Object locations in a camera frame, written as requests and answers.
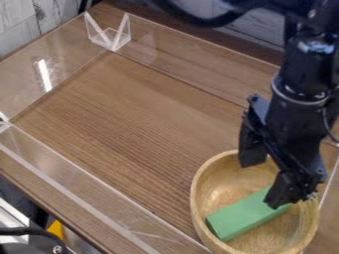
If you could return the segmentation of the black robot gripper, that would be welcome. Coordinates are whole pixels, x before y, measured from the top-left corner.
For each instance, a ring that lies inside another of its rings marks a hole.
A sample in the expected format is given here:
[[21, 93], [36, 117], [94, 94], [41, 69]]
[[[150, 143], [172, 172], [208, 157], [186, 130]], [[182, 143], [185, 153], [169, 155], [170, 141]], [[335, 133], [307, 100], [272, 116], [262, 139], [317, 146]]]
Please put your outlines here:
[[327, 169], [320, 143], [331, 136], [339, 117], [339, 85], [303, 98], [289, 95], [280, 81], [270, 84], [272, 97], [253, 94], [244, 112], [238, 139], [242, 168], [272, 159], [277, 175], [262, 202], [277, 209], [285, 204], [311, 199], [325, 183]]

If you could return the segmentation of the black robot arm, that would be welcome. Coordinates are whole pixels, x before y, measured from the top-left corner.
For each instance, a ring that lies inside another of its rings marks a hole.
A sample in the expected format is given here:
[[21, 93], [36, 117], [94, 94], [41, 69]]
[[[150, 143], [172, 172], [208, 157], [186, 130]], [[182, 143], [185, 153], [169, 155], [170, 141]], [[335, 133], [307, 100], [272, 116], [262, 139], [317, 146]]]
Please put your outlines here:
[[313, 198], [327, 181], [320, 143], [339, 119], [339, 0], [222, 0], [242, 15], [265, 6], [284, 14], [284, 57], [270, 98], [253, 94], [238, 141], [241, 166], [272, 159], [278, 172], [262, 202]]

